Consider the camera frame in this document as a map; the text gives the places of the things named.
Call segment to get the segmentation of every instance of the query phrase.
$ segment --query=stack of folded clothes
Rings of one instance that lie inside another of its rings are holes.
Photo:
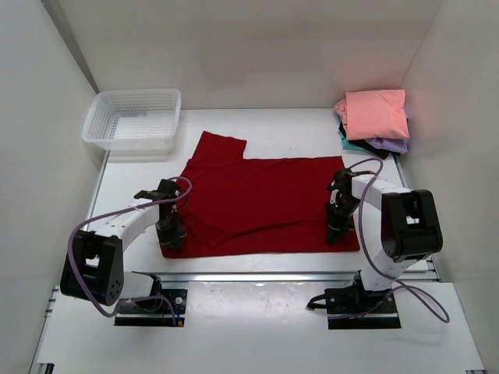
[[[385,159],[407,153],[409,131],[404,90],[347,92],[334,109],[344,150],[367,151]]]

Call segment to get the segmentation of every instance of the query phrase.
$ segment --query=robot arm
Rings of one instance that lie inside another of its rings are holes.
[[[376,177],[370,171],[353,172],[348,168],[334,174],[328,188],[331,200],[326,203],[328,243],[355,230],[352,216],[372,178]],[[442,234],[430,192],[405,189],[377,178],[367,190],[364,202],[381,211],[383,248],[372,260],[368,259],[372,263],[356,274],[351,285],[326,289],[323,295],[310,300],[308,309],[327,309],[330,328],[362,328],[368,319],[352,325],[350,316],[365,316],[375,305],[384,304],[385,310],[378,308],[377,314],[393,313],[395,301],[385,302],[393,282],[409,266],[442,248]],[[325,299],[325,305],[315,303],[321,299]],[[378,319],[377,323],[399,326],[390,317]]]
[[[137,193],[130,206],[140,206],[151,200],[172,199],[179,193],[179,185],[163,179],[157,190]],[[181,249],[185,232],[174,203],[136,208],[111,217],[95,231],[78,231],[73,241],[76,265],[90,292],[100,304],[110,306],[119,298],[147,297],[155,295],[161,289],[161,283],[154,276],[123,271],[123,253],[152,225],[156,226],[160,245]],[[97,265],[94,265],[94,261],[90,262],[95,259],[98,259]],[[68,257],[62,271],[61,292],[87,299],[75,278]]]
[[[360,200],[371,178],[374,177],[352,178],[352,198]],[[382,273],[397,279],[409,266],[441,250],[442,234],[430,192],[412,191],[377,178],[367,191],[365,202],[381,211],[383,250],[373,262]],[[372,266],[361,270],[360,277],[368,291],[386,290],[393,283]]]

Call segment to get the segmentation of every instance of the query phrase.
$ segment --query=laundry basket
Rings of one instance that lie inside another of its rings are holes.
[[[105,150],[167,150],[179,123],[178,90],[113,90],[94,99],[83,140]]]

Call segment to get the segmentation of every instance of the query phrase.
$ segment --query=red cloth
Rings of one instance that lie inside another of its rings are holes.
[[[182,173],[193,183],[179,211],[187,236],[180,252],[164,247],[163,256],[359,250],[355,232],[326,244],[326,188],[344,167],[341,157],[245,160],[245,147],[203,132]]]

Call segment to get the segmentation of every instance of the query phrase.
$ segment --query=purple folded shirt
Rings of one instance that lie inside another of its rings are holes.
[[[386,139],[386,138],[370,138],[366,141],[378,150],[389,150],[400,154],[407,153],[406,139]]]

